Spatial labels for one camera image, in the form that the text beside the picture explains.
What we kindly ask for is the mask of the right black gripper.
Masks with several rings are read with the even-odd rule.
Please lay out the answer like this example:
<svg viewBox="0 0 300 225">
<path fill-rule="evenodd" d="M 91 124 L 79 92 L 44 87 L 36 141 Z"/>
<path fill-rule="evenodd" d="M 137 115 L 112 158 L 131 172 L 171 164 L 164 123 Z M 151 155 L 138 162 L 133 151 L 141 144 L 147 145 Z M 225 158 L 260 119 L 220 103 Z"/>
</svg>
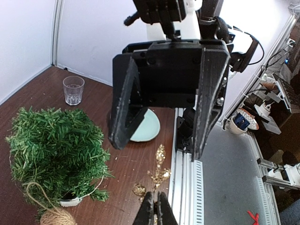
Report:
<svg viewBox="0 0 300 225">
<path fill-rule="evenodd" d="M 128 45 L 112 61 L 109 141 L 122 150 L 149 107 L 187 108 L 196 101 L 192 161 L 200 160 L 223 109 L 218 106 L 230 54 L 222 40 L 156 41 Z"/>
</svg>

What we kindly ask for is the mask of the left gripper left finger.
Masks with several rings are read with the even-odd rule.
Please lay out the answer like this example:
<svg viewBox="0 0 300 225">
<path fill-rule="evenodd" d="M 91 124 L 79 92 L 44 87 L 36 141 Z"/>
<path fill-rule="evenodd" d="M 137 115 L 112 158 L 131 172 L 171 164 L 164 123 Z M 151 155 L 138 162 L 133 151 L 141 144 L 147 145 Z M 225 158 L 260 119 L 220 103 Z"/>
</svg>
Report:
<svg viewBox="0 0 300 225">
<path fill-rule="evenodd" d="M 154 225 L 154 194 L 147 192 L 132 225 Z"/>
</svg>

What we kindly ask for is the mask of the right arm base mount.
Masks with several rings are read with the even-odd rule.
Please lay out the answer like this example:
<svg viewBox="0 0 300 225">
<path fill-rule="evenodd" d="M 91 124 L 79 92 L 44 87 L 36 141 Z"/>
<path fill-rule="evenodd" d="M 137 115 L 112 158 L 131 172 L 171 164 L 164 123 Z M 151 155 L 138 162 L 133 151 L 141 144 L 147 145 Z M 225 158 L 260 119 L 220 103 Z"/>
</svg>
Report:
<svg viewBox="0 0 300 225">
<path fill-rule="evenodd" d="M 195 110 L 187 108 L 182 116 L 177 117 L 176 149 L 182 152 L 192 152 L 192 138 Z"/>
</svg>

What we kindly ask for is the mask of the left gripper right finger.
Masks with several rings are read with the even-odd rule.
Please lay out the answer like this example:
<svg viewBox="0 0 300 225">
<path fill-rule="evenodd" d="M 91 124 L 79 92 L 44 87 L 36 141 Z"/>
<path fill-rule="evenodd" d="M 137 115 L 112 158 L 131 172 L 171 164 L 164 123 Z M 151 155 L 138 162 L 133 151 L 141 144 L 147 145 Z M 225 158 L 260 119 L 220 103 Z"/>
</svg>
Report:
<svg viewBox="0 0 300 225">
<path fill-rule="evenodd" d="M 164 192 L 158 192 L 156 206 L 158 225 L 178 225 L 172 208 L 168 202 L 167 196 Z"/>
</svg>

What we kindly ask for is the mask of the twine ball ornament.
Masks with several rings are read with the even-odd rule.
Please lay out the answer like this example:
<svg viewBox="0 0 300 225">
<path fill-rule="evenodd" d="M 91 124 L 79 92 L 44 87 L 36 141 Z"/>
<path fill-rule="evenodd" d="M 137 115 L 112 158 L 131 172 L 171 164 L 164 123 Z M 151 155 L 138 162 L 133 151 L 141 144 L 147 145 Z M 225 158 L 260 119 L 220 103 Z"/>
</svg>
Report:
<svg viewBox="0 0 300 225">
<path fill-rule="evenodd" d="M 46 207 L 44 204 L 39 202 L 30 194 L 30 188 L 32 186 L 37 186 L 41 190 L 48 203 L 52 206 L 51 208 Z M 49 199 L 49 197 L 47 196 L 40 184 L 36 182 L 29 182 L 26 187 L 26 194 L 32 201 L 37 203 L 40 207 L 42 207 L 45 210 L 43 215 L 40 217 L 39 223 L 41 225 L 77 225 L 74 217 L 69 212 L 62 208 L 56 207 L 51 202 L 51 200 Z"/>
</svg>

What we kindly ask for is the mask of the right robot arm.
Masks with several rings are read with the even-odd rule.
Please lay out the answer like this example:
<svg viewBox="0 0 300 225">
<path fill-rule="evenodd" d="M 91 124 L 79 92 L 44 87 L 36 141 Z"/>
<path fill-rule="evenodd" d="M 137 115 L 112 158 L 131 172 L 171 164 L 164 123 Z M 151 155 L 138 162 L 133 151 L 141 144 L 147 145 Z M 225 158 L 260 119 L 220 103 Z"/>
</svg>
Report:
<svg viewBox="0 0 300 225">
<path fill-rule="evenodd" d="M 123 149 L 149 107 L 185 108 L 189 119 L 180 136 L 192 141 L 199 160 L 223 111 L 229 72 L 243 72 L 259 45 L 253 38 L 245 53 L 233 51 L 230 27 L 217 15 L 220 0 L 136 0 L 137 19 L 159 25 L 154 39 L 129 44 L 112 61 L 113 99 L 109 141 Z"/>
</svg>

